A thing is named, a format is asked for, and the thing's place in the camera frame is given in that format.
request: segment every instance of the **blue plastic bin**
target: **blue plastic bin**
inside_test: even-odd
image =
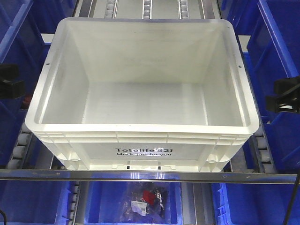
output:
[[[251,35],[259,17],[258,0],[222,0],[221,17],[230,21],[237,35]]]
[[[85,225],[128,225],[120,223],[122,199],[132,182],[91,182],[86,204]],[[180,183],[157,183],[168,190],[164,225],[181,225],[182,206]]]
[[[10,225],[67,225],[73,193],[67,181],[0,181],[0,207]]]
[[[275,94],[276,80],[299,75],[300,1],[260,0],[258,6],[261,15],[247,48],[254,67],[251,79],[257,79],[256,99],[264,106],[265,96]],[[262,107],[260,112],[271,121],[267,138],[277,169],[300,168],[300,115]]]
[[[292,185],[212,184],[218,225],[282,225]],[[298,192],[289,225],[300,224]]]
[[[42,68],[43,39],[30,13],[32,0],[0,0],[0,63],[15,63],[32,93]],[[5,165],[22,124],[23,98],[0,100],[0,165]]]
[[[32,93],[42,68],[39,58],[44,41],[30,13],[32,0],[0,0],[0,63],[19,66],[26,92]],[[20,109],[22,98],[1,100],[13,113]]]
[[[71,17],[77,0],[34,0],[33,16],[41,33],[55,33],[58,23]]]

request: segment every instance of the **black cable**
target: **black cable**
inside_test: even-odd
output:
[[[6,214],[2,210],[0,210],[0,214],[3,216],[3,224],[7,225],[8,219],[6,218]]]
[[[294,183],[294,187],[293,187],[293,190],[292,190],[292,196],[291,196],[289,205],[288,205],[286,213],[285,213],[285,219],[283,221],[283,225],[287,225],[287,223],[289,222],[290,215],[291,215],[292,208],[293,208],[293,204],[294,204],[295,198],[297,196],[299,181],[300,181],[300,171],[298,172],[295,183]]]

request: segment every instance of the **black clamp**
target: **black clamp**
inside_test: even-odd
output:
[[[266,96],[269,111],[300,113],[300,76],[280,79],[274,82],[276,96]]]
[[[18,98],[25,95],[24,81],[13,82],[18,76],[18,65],[0,64],[0,99]]]

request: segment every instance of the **metal rail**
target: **metal rail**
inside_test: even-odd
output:
[[[246,172],[146,172],[0,169],[0,180],[161,181],[193,183],[293,184],[295,174]]]

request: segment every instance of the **white plastic crate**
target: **white plastic crate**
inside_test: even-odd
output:
[[[219,172],[259,120],[225,20],[63,20],[26,124],[67,169]]]

